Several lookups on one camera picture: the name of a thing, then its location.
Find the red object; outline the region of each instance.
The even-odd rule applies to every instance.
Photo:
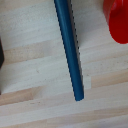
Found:
[[[128,43],[128,0],[104,0],[103,10],[112,38]]]

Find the blue rod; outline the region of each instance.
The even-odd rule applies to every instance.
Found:
[[[69,13],[69,4],[67,0],[54,0],[54,3],[64,43],[75,100],[80,101],[84,99],[84,89],[78,64],[75,39]]]

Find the light wood table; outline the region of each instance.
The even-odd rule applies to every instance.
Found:
[[[0,0],[0,128],[128,128],[128,45],[103,0],[72,0],[85,99],[75,102],[53,0]]]

